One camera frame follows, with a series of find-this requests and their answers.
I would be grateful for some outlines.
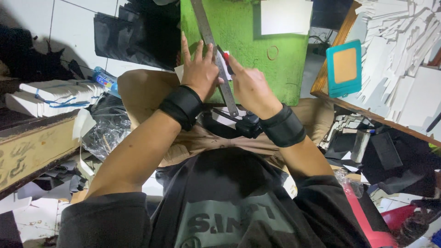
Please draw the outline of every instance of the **steel ruler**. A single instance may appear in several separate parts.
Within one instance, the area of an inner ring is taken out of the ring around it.
[[[230,84],[228,83],[227,74],[222,66],[222,60],[220,56],[217,55],[216,43],[213,38],[213,33],[211,32],[210,24],[208,23],[202,0],[191,0],[191,5],[193,6],[194,14],[198,21],[199,32],[201,32],[205,44],[213,44],[213,55],[216,56],[215,63],[217,67],[219,67],[219,77],[224,80],[224,83],[219,85],[220,94],[227,105],[230,116],[236,117],[239,115],[239,112],[234,101],[233,93],[231,92]]]

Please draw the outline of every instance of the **turquoise frame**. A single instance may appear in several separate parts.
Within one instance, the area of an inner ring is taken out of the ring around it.
[[[355,48],[356,63],[357,63],[357,77],[343,83],[335,82],[334,75],[334,54],[347,49]],[[328,89],[329,97],[347,97],[348,94],[355,93],[361,90],[361,42],[360,40],[351,41],[349,43],[330,47],[326,50],[326,58],[328,59]]]

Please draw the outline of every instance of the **black t-shirt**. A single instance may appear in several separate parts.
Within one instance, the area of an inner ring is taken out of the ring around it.
[[[296,181],[240,148],[203,152],[168,173],[149,218],[146,195],[88,198],[63,211],[57,247],[369,247],[333,176]]]

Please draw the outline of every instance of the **green table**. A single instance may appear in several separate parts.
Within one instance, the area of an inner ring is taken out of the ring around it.
[[[234,55],[244,67],[258,68],[262,71],[281,102],[291,106],[297,105],[308,36],[298,34],[261,36],[260,4],[241,0],[203,0],[202,2],[216,43],[224,51]],[[190,0],[181,0],[181,29],[186,34],[190,52],[193,54],[196,43],[202,37]],[[216,90],[209,103],[223,103],[219,90]]]

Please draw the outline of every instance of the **water bottle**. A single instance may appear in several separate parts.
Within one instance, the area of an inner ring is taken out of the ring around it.
[[[99,84],[104,85],[106,88],[108,88],[110,94],[118,98],[121,98],[121,96],[118,94],[117,78],[110,75],[103,68],[99,66],[95,67],[95,73],[93,74],[93,79]]]

